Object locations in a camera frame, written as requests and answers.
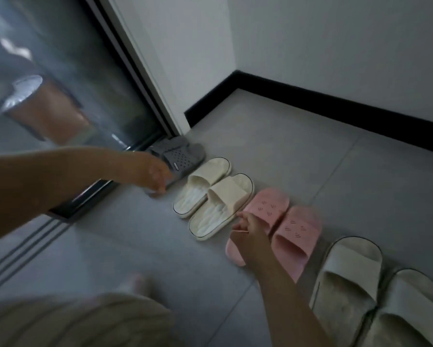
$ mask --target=textured footbed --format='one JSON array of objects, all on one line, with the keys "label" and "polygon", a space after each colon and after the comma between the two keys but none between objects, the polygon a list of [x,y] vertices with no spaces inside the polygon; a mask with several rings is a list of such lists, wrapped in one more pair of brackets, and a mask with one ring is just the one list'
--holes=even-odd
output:
[{"label": "textured footbed", "polygon": [[[226,158],[212,158],[207,163],[214,163],[225,171],[221,173],[218,181],[231,173],[231,163]],[[192,182],[188,181],[176,197],[173,210],[183,218],[192,215],[207,199],[207,191],[211,186],[202,178],[193,179]]]},{"label": "textured footbed", "polygon": [[[413,269],[403,269],[394,273],[389,281],[391,280],[405,280],[433,302],[433,282],[426,275]],[[360,344],[362,347],[432,346],[402,318],[390,314],[381,315],[379,311],[365,329],[363,340]]]},{"label": "textured footbed", "polygon": [[[254,195],[254,183],[245,174],[236,174],[233,177],[236,182],[250,196],[239,208],[242,210]],[[205,202],[189,220],[189,230],[198,240],[206,240],[212,237],[227,223],[233,220],[235,213],[230,212],[223,202]]]},{"label": "textured footbed", "polygon": [[[369,240],[345,237],[336,241],[333,246],[338,243],[365,257],[382,262],[379,248]],[[357,337],[366,314],[376,307],[376,302],[355,283],[337,274],[320,272],[310,307],[335,345],[348,347]]]}]

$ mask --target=slide sandal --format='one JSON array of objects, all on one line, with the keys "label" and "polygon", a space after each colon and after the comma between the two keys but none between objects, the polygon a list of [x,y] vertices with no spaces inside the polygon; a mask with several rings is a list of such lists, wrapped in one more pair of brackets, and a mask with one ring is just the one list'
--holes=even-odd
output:
[{"label": "slide sandal", "polygon": [[403,269],[384,287],[361,346],[433,346],[433,282],[414,269]]},{"label": "slide sandal", "polygon": [[199,143],[183,146],[165,152],[162,160],[168,164],[173,173],[173,180],[168,181],[166,186],[170,186],[195,170],[205,159],[205,149]]},{"label": "slide sandal", "polygon": [[[266,233],[269,234],[288,207],[288,196],[278,189],[268,188],[257,193],[253,200],[244,208],[244,211],[264,220],[268,224]],[[245,265],[239,250],[231,239],[226,244],[226,256],[240,267]]]},{"label": "slide sandal", "polygon": [[173,139],[163,139],[150,145],[145,151],[155,157],[163,158],[163,154],[179,147],[189,146],[189,141],[184,136],[177,136]]},{"label": "slide sandal", "polygon": [[192,214],[207,199],[208,189],[231,173],[231,163],[226,158],[216,157],[201,165],[190,174],[188,182],[173,203],[173,210],[181,217]]},{"label": "slide sandal", "polygon": [[245,174],[226,177],[208,189],[208,200],[189,220],[197,240],[207,240],[236,217],[253,197],[254,182]]},{"label": "slide sandal", "polygon": [[297,282],[321,234],[321,221],[311,207],[292,207],[277,228],[271,248]]},{"label": "slide sandal", "polygon": [[326,253],[309,303],[337,347],[349,347],[375,307],[382,253],[370,240],[344,237]]}]

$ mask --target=floor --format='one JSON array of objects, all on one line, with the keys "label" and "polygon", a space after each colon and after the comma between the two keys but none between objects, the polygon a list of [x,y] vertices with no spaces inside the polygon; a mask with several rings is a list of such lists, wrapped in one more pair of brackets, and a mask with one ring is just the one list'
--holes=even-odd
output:
[{"label": "floor", "polygon": [[[321,239],[299,281],[308,297],[328,241],[376,242],[390,265],[433,278],[433,153],[237,90],[188,134],[208,158],[223,156],[258,189],[278,187],[317,208]],[[134,272],[150,274],[156,299],[176,316],[187,346],[269,346],[253,276],[224,254],[229,227],[197,242],[172,202],[183,182],[152,199],[120,186],[0,286],[0,299],[90,294]]]}]

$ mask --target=gray slipper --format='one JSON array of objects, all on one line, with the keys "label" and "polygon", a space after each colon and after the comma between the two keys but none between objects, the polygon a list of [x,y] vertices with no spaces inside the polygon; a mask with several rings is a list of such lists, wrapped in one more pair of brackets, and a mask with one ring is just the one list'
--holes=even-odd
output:
[{"label": "gray slipper", "polygon": [[174,149],[189,146],[189,141],[184,136],[177,136],[173,139],[163,139],[150,145],[145,151],[153,154],[155,157],[163,159],[163,155]]},{"label": "gray slipper", "polygon": [[168,164],[173,173],[173,180],[166,186],[184,178],[194,171],[205,159],[205,150],[199,143],[173,149],[163,154],[162,160]]}]

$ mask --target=hand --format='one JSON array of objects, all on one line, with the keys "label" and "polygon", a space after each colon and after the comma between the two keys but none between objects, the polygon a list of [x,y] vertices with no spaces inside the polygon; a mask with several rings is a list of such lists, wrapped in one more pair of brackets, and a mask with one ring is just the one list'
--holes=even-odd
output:
[{"label": "hand", "polygon": [[112,178],[119,183],[134,184],[147,187],[159,193],[165,193],[167,180],[173,179],[173,174],[167,164],[147,152],[121,152],[119,165]]},{"label": "hand", "polygon": [[257,274],[277,262],[265,231],[269,225],[252,213],[238,212],[236,215],[240,220],[233,225],[231,240],[247,266]]}]

